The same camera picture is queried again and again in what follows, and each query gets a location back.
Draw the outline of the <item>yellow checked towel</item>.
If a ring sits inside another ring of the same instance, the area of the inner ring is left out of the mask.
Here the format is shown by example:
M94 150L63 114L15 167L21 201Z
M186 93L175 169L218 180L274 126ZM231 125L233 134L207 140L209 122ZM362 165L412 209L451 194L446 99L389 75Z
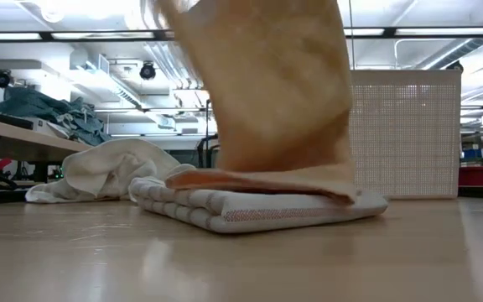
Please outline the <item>yellow checked towel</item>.
M336 0L178 0L158 6L209 92L214 169L168 178L213 189L356 199L351 71Z

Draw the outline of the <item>white towel with red stripes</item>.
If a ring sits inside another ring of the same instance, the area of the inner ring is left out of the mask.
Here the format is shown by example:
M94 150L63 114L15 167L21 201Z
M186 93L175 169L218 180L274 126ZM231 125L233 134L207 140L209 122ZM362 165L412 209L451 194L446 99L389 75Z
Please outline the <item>white towel with red stripes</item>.
M145 211L217 233L265 232L381 215L387 200L362 191L352 205L321 195L267 195L224 190L172 190L153 178L136 178L128 194Z

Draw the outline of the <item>crumpled cream towel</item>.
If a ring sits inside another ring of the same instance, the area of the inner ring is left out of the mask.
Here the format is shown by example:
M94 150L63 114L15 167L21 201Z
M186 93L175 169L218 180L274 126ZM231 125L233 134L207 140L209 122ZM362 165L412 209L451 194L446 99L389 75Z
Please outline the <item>crumpled cream towel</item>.
M192 170L166 151L140 138L111 140L66 157L64 177L30 188L30 203L66 203L93 200L127 200L128 187L136 178L160 185L178 172Z

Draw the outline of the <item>white perforated plastic basket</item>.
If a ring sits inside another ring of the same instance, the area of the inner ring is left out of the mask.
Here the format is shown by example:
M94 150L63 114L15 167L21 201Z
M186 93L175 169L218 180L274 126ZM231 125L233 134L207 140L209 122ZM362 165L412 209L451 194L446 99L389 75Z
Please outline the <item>white perforated plastic basket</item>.
M457 70L354 70L356 185L393 199L454 199L460 167Z

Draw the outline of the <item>long ceiling light fixture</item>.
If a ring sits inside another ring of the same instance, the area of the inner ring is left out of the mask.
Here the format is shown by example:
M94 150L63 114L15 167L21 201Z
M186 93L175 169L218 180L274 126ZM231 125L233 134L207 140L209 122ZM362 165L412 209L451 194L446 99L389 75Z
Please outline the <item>long ceiling light fixture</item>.
M348 39L483 39L478 27L353 27L345 28ZM169 29L101 30L101 31L14 31L0 32L0 43L96 43L172 41Z

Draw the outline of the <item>white box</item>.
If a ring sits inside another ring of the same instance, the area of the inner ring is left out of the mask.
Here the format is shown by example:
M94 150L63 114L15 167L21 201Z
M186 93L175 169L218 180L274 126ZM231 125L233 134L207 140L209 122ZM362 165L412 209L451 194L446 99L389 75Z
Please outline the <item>white box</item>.
M37 117L26 117L25 120L33 124L33 130L50 137L69 139L70 133L66 128Z

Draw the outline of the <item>pile of blue clothes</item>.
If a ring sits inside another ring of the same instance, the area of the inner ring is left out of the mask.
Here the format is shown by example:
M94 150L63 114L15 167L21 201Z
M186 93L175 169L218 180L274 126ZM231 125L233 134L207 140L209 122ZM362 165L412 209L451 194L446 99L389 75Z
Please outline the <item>pile of blue clothes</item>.
M104 122L94 106L77 97L73 101L56 100L24 87L5 89L0 113L14 117L36 117L63 128L69 139L96 146L111 137L104 132Z

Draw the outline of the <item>wooden workbench with steel frame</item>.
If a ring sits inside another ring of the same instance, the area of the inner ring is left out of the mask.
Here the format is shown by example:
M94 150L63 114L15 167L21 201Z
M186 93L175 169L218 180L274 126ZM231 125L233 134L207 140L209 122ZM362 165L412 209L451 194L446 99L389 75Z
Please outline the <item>wooden workbench with steel frame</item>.
M91 146L87 144L0 122L0 159L9 158L34 164L36 182L48 181L49 165L60 164L67 156L89 148Z

